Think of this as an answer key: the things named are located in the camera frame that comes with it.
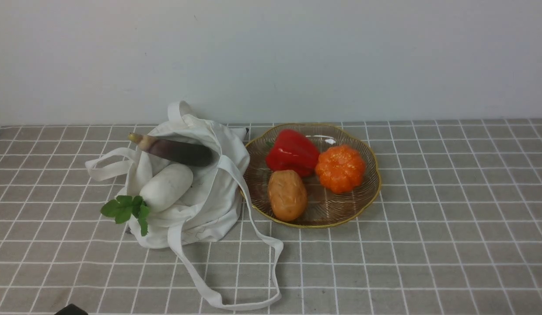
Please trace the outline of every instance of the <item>small pumpkin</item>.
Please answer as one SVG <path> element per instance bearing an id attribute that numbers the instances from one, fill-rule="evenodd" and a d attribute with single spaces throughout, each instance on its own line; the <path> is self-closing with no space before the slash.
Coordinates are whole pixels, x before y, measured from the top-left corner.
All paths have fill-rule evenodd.
<path id="1" fill-rule="evenodd" d="M 345 193 L 360 185 L 366 163 L 360 153 L 348 145 L 334 146 L 321 153 L 315 173 L 323 187 L 333 193 Z"/>

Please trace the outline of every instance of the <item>white tote bag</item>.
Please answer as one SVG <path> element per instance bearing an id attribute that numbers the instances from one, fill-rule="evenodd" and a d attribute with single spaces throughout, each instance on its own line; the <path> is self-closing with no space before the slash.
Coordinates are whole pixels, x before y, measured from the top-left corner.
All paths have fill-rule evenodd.
<path id="1" fill-rule="evenodd" d="M 242 142 L 246 133 L 245 128 L 231 130 L 217 122 L 199 119 L 184 101 L 168 106 L 168 118 L 169 121 L 160 124 L 149 134 L 182 142 L 200 142 L 211 148 L 217 158 L 207 167 L 191 167 L 192 187 L 170 208 L 160 213 L 149 214 L 148 234 L 145 237 L 140 235 L 139 223 L 133 216 L 129 220 L 131 232 L 143 247 L 149 249 L 170 247 L 189 271 L 201 296 L 213 307 L 230 311 L 250 311 L 267 307 L 278 301 L 281 294 L 276 278 L 276 264 L 283 250 L 283 242 L 262 235 L 253 223 L 251 214 L 253 205 L 247 184 L 243 179 L 243 173 L 249 164 L 249 154 Z M 127 160 L 115 162 L 103 168 L 95 168 L 97 163 L 111 156 L 123 156 Z M 136 196 L 155 174 L 169 164 L 169 161 L 139 149 L 133 151 L 128 148 L 119 148 L 99 159 L 88 161 L 86 168 L 96 181 L 127 174 L 125 187 L 118 195 Z M 241 211 L 241 195 L 238 187 L 245 196 L 249 208 L 249 219 L 255 233 L 267 245 L 275 249 L 271 275 L 276 295 L 260 302 L 224 305 L 220 293 L 206 285 L 183 253 L 182 246 L 199 241 L 216 242 L 230 231 Z"/>

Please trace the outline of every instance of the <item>white radish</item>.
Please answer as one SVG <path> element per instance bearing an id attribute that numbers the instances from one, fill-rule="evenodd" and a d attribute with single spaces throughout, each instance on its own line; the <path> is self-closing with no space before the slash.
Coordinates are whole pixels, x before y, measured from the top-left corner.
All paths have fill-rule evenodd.
<path id="1" fill-rule="evenodd" d="M 173 205 L 191 187 L 193 172 L 183 164 L 170 164 L 147 182 L 141 195 L 151 212 L 158 213 Z"/>

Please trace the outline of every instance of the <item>bag handle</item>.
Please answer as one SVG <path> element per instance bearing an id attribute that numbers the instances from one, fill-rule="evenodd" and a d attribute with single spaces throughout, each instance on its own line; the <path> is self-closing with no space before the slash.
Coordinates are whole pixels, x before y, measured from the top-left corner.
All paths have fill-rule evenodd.
<path id="1" fill-rule="evenodd" d="M 186 101 L 173 102 L 168 105 L 168 120 L 170 122 L 180 125 L 187 125 L 187 123 L 183 120 L 183 116 L 185 115 L 195 116 L 195 113 L 193 113 L 191 106 L 189 106 Z"/>
<path id="2" fill-rule="evenodd" d="M 98 165 L 98 163 L 112 156 L 123 156 L 124 158 L 126 157 L 128 160 L 111 163 L 99 169 L 94 168 L 96 165 Z M 95 160 L 86 161 L 84 165 L 86 166 L 90 177 L 92 177 L 95 181 L 100 182 L 108 178 L 127 174 L 132 165 L 136 163 L 134 156 L 135 151 L 127 147 L 120 147 L 117 149 L 113 149 L 112 151 Z"/>
<path id="3" fill-rule="evenodd" d="M 249 220 L 251 221 L 251 225 L 253 226 L 255 233 L 257 234 L 259 239 L 261 239 L 267 245 L 275 249 L 275 257 L 273 260 L 273 272 L 271 273 L 271 277 L 273 280 L 273 284 L 275 285 L 276 294 L 273 295 L 273 297 L 271 297 L 270 299 L 267 299 L 265 301 L 224 305 L 222 303 L 222 295 L 207 286 L 207 284 L 205 283 L 205 281 L 203 281 L 203 278 L 201 278 L 201 276 L 199 275 L 195 267 L 193 267 L 193 264 L 189 261 L 189 259 L 187 259 L 187 257 L 185 257 L 185 253 L 183 253 L 183 247 L 181 245 L 181 230 L 185 221 L 169 229 L 168 231 L 169 246 L 176 253 L 176 255 L 178 255 L 179 259 L 181 259 L 181 262 L 185 265 L 185 268 L 187 269 L 187 271 L 189 271 L 189 274 L 191 275 L 191 278 L 193 279 L 193 283 L 195 283 L 195 287 L 197 287 L 197 290 L 199 291 L 201 296 L 205 300 L 207 300 L 207 302 L 213 307 L 220 308 L 220 309 L 227 309 L 229 311 L 252 311 L 254 309 L 267 307 L 269 305 L 272 305 L 272 303 L 275 303 L 281 298 L 279 284 L 276 279 L 276 264 L 279 261 L 279 256 L 281 252 L 283 251 L 283 242 L 279 239 L 268 237 L 267 235 L 261 234 L 261 232 L 257 230 L 257 227 L 255 227 L 255 223 L 253 222 L 253 217 L 251 216 L 251 208 L 253 207 L 253 204 L 251 203 L 251 197 L 249 196 L 249 189 L 247 188 L 247 183 L 245 183 L 245 180 L 243 179 L 241 172 L 234 165 L 231 159 L 225 155 L 221 156 L 217 167 L 229 173 L 232 176 L 232 178 L 238 183 L 241 191 L 243 192 L 245 196 L 245 201 L 247 202 L 247 205 L 249 207 L 249 211 L 248 211 Z"/>

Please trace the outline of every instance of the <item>green leaf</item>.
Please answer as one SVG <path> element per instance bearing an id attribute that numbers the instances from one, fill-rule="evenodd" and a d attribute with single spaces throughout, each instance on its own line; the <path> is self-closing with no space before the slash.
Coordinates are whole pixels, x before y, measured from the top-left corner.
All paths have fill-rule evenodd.
<path id="1" fill-rule="evenodd" d="M 137 219 L 146 219 L 149 213 L 150 209 L 147 206 L 142 205 L 140 206 L 139 217 L 137 217 Z"/>
<path id="2" fill-rule="evenodd" d="M 126 207 L 119 211 L 119 213 L 115 216 L 115 223 L 121 224 L 129 221 L 131 219 L 131 214 L 133 213 L 132 207 Z"/>
<path id="3" fill-rule="evenodd" d="M 115 200 L 117 200 L 117 202 L 119 202 L 122 205 L 129 206 L 131 205 L 131 202 L 133 202 L 133 196 L 119 195 L 115 197 Z"/>
<path id="4" fill-rule="evenodd" d="M 146 219 L 139 219 L 140 235 L 145 237 L 148 234 L 148 223 Z"/>
<path id="5" fill-rule="evenodd" d="M 138 205 L 132 205 L 132 206 L 131 206 L 131 209 L 132 209 L 133 217 L 136 217 L 137 219 L 139 219 L 140 206 L 138 206 Z"/>
<path id="6" fill-rule="evenodd" d="M 101 214 L 105 215 L 106 217 L 115 217 L 119 211 L 120 211 L 120 203 L 113 199 L 108 201 L 103 207 L 101 207 L 101 210 L 99 211 Z"/>
<path id="7" fill-rule="evenodd" d="M 133 198 L 133 206 L 140 206 L 144 204 L 144 199 L 142 196 L 135 196 L 135 198 Z"/>

